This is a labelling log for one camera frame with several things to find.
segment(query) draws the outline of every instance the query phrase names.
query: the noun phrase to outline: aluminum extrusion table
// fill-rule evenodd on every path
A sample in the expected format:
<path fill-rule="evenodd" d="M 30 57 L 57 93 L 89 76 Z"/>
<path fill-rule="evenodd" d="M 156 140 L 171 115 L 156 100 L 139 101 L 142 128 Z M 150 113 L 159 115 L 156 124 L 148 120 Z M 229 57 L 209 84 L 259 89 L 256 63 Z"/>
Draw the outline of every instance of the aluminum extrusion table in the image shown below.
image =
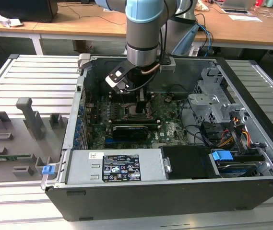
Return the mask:
<path fill-rule="evenodd" d="M 228 63 L 273 122 L 273 81 L 248 61 Z M 14 107 L 17 98 L 32 97 L 33 109 L 41 116 L 60 112 L 69 117 L 77 69 L 77 57 L 20 55 L 8 59 L 0 70 L 0 111 L 22 117 Z M 264 230 L 273 229 L 273 198 L 249 211 L 67 222 L 41 190 L 40 181 L 4 183 L 0 184 L 0 228 Z"/>

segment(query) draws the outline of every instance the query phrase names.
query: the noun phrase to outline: blue tab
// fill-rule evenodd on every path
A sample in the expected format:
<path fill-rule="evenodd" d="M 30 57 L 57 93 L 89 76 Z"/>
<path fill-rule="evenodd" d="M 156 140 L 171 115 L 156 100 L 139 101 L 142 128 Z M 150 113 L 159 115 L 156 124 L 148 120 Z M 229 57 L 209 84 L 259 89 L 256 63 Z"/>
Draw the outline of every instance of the blue tab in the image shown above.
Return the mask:
<path fill-rule="evenodd" d="M 233 156 L 228 150 L 216 150 L 212 153 L 215 161 L 232 161 Z"/>
<path fill-rule="evenodd" d="M 43 175 L 54 175 L 55 174 L 55 165 L 46 165 L 42 168 Z"/>

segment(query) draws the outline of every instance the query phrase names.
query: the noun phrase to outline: power supply label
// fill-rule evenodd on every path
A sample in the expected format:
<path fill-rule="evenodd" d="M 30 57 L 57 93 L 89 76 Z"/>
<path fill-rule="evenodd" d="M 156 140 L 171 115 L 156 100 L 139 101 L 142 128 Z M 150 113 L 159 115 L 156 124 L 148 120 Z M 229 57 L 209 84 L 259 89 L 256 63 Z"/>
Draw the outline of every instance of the power supply label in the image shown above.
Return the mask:
<path fill-rule="evenodd" d="M 138 155 L 103 156 L 104 182 L 141 181 Z"/>

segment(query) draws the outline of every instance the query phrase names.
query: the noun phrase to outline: robotic arm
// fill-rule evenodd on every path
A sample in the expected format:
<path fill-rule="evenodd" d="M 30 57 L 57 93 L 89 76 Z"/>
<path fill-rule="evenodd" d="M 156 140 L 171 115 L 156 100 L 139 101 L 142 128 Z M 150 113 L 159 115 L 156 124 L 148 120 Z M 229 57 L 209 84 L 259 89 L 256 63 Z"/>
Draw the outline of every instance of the robotic arm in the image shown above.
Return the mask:
<path fill-rule="evenodd" d="M 127 61 L 112 70 L 106 82 L 116 91 L 134 92 L 156 74 L 160 65 L 156 62 L 160 29 L 174 16 L 180 0 L 95 1 L 106 9 L 126 13 Z M 128 89 L 125 76 L 134 83 L 133 90 Z"/>

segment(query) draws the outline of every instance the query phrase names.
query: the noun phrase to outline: desk leg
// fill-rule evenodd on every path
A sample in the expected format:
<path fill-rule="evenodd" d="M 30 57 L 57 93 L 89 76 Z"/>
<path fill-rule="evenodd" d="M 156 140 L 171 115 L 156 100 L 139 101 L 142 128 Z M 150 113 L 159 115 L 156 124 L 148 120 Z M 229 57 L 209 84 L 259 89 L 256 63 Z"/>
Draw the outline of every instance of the desk leg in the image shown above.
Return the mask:
<path fill-rule="evenodd" d="M 37 55 L 44 55 L 44 49 L 42 44 L 42 39 L 40 37 L 40 34 L 32 34 L 30 35 L 30 38 L 33 41 L 33 45 L 36 51 Z"/>

